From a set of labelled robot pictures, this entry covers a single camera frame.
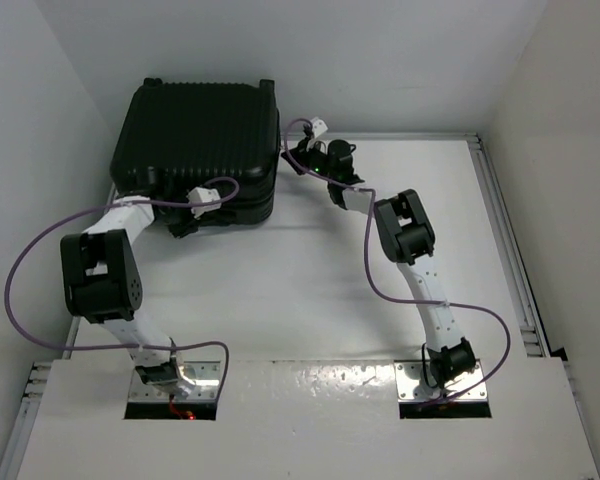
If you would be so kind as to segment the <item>black suitcase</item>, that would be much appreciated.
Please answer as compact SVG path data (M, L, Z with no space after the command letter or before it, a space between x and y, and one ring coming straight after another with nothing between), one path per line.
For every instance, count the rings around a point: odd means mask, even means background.
M119 194L190 209L195 187L217 189L209 226L257 225L274 207L280 153L275 83L164 82L134 93L110 163Z

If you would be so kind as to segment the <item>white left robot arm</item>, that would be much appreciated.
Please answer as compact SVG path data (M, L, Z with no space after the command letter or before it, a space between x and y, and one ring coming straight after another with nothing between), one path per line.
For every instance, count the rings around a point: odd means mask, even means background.
M100 220L60 241L69 312L113 335L143 384L186 399L200 387L173 339L141 311L143 286L132 245L155 220L150 199L127 196Z

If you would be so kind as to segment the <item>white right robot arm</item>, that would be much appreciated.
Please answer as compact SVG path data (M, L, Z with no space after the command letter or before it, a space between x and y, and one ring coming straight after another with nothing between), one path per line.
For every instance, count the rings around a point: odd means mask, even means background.
M429 366L422 381L430 389L443 389L449 382L473 369L475 355L458 326L442 287L434 261L435 233L424 206L413 189L388 199L379 199L354 170L356 146L344 140L331 142L325 152L304 139L283 157L296 173L327 182L331 201L346 211L367 216L364 240L365 271L370 271L369 240L375 227L385 257L404 277L418 308L425 332Z

